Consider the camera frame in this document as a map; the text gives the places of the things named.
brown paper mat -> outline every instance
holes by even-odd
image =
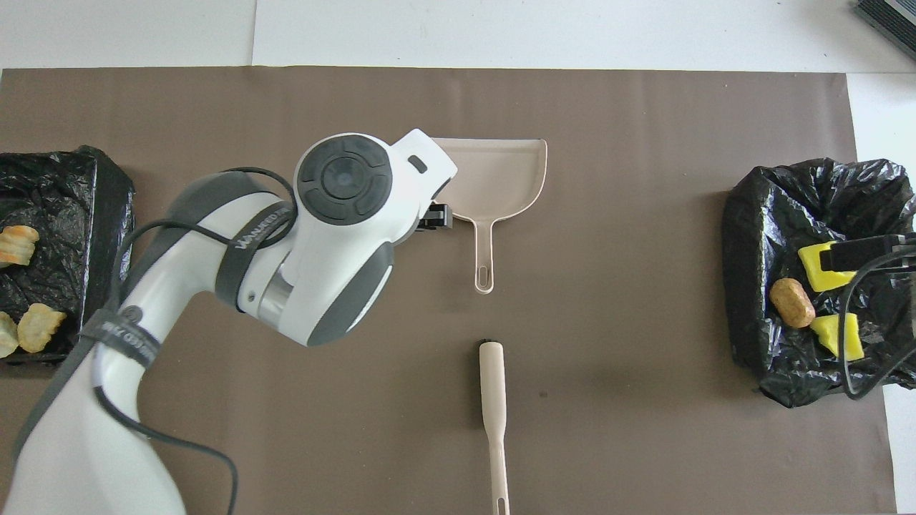
[[[468,225],[417,235],[332,345],[191,303],[141,412],[235,458],[238,513],[487,513],[481,338],[506,347],[516,513],[894,510],[880,393],[786,410],[752,393],[725,332],[724,192],[755,165],[854,160],[843,76],[57,70],[6,71],[0,90],[3,150],[104,149],[134,178],[140,221],[204,174],[291,177],[317,139],[414,126],[547,139],[543,194],[496,225],[493,294],[474,292]],[[4,448],[42,384],[0,379]],[[189,512],[221,513],[220,466],[160,449]]]

beige dustpan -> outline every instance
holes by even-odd
[[[547,176],[543,139],[434,138],[458,166],[455,178],[436,197],[456,218],[474,225],[474,286],[493,291],[493,224],[528,209]]]

black plastic bag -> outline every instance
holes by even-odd
[[[29,225],[40,238],[28,266],[0,269],[0,311],[18,322],[41,302],[67,314],[44,351],[19,348],[2,361],[58,363],[70,352],[107,298],[116,250],[133,228],[133,196],[133,182],[97,148],[0,154],[0,227]]]
[[[832,240],[913,232],[916,201],[906,171],[885,159],[842,164],[812,159],[754,168],[729,193],[722,223],[725,308],[733,358],[750,367],[760,391],[792,408],[843,391],[841,364],[809,329],[794,329],[769,301],[769,287],[797,279],[818,316],[839,311],[843,289],[815,293],[798,257],[802,247]],[[870,377],[911,345],[911,279],[874,274],[849,306],[859,320],[865,358],[850,363],[853,380]],[[916,388],[916,357],[885,381]]]

yellow sponge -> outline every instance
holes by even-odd
[[[821,269],[821,251],[829,249],[834,243],[828,241],[799,249],[799,258],[801,258],[804,271],[808,275],[808,282],[814,291],[827,291],[845,286],[856,275],[855,272],[834,272]]]
[[[840,356],[839,328],[840,315],[819,316],[811,322],[811,328],[817,333],[821,345],[830,349],[834,356]],[[855,361],[865,357],[862,341],[858,337],[858,317],[854,313],[846,314],[846,361]]]

snack chip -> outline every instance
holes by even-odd
[[[0,268],[27,265],[35,252],[38,231],[28,225],[8,225],[0,233]]]
[[[0,312],[0,357],[7,357],[19,346],[16,323],[5,312]]]
[[[56,312],[42,303],[28,306],[28,311],[19,321],[19,345],[27,352],[41,352],[66,317],[65,313]]]

